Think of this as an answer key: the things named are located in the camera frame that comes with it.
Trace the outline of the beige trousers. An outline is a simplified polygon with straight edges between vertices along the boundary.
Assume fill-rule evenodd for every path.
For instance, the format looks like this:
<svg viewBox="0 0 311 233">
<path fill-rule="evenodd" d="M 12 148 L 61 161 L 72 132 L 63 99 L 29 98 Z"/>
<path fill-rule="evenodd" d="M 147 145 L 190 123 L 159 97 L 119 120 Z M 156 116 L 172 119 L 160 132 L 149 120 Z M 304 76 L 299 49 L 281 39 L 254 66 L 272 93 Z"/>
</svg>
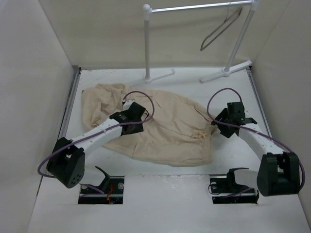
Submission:
<svg viewBox="0 0 311 233">
<path fill-rule="evenodd" d="M 169 166 L 201 166 L 212 162 L 211 125 L 205 107 L 167 91 L 133 88 L 122 83 L 98 84 L 82 91 L 82 123 L 91 130 L 134 99 L 153 118 L 144 131 L 113 139 L 104 148 L 135 160 Z"/>
</svg>

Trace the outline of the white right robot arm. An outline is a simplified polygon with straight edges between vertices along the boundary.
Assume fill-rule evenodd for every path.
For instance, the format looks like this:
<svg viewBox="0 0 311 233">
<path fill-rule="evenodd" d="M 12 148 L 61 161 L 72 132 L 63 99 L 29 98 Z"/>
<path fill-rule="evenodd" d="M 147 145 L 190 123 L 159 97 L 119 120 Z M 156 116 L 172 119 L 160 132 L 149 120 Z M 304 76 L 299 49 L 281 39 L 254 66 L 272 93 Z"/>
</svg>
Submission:
<svg viewBox="0 0 311 233">
<path fill-rule="evenodd" d="M 242 102 L 230 102 L 212 122 L 220 134 L 230 138 L 236 134 L 260 160 L 258 170 L 232 168 L 225 180 L 226 188 L 237 192 L 243 185 L 257 189 L 263 196 L 292 195 L 300 191 L 298 156 L 279 147 L 262 133 L 257 122 L 245 116 Z"/>
</svg>

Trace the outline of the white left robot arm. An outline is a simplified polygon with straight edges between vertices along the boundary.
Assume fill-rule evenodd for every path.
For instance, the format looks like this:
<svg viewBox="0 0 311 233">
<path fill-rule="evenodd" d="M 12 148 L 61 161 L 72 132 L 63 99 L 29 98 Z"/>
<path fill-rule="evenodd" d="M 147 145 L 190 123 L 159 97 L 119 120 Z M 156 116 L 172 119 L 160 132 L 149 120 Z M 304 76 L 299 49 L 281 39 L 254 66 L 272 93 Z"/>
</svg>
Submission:
<svg viewBox="0 0 311 233">
<path fill-rule="evenodd" d="M 78 184 L 91 185 L 97 193 L 109 188 L 108 175 L 98 166 L 86 167 L 86 159 L 107 142 L 127 134 L 143 131 L 140 123 L 146 109 L 133 100 L 123 103 L 123 110 L 115 112 L 104 123 L 74 139 L 62 137 L 53 148 L 53 156 L 46 169 L 66 188 Z"/>
</svg>

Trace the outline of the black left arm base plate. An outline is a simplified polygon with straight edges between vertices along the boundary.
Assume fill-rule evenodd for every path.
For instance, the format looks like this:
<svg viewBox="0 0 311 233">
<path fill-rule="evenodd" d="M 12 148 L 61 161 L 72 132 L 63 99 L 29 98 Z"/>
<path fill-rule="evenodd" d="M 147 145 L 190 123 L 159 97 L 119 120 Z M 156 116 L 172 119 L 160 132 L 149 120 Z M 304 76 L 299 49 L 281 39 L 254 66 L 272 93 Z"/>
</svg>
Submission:
<svg viewBox="0 0 311 233">
<path fill-rule="evenodd" d="M 123 204 L 124 176 L 106 177 L 99 186 L 82 186 L 78 204 Z"/>
</svg>

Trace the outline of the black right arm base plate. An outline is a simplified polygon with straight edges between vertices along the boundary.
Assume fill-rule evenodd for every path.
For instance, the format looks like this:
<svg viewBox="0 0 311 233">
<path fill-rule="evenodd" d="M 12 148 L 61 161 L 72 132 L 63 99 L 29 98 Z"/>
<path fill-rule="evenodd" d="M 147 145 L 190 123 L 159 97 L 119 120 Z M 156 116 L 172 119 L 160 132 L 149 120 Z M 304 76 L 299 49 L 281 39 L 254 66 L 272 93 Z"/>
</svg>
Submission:
<svg viewBox="0 0 311 233">
<path fill-rule="evenodd" d="M 230 182 L 226 175 L 211 175 L 208 191 L 213 204 L 257 204 L 259 193 L 246 185 Z"/>
</svg>

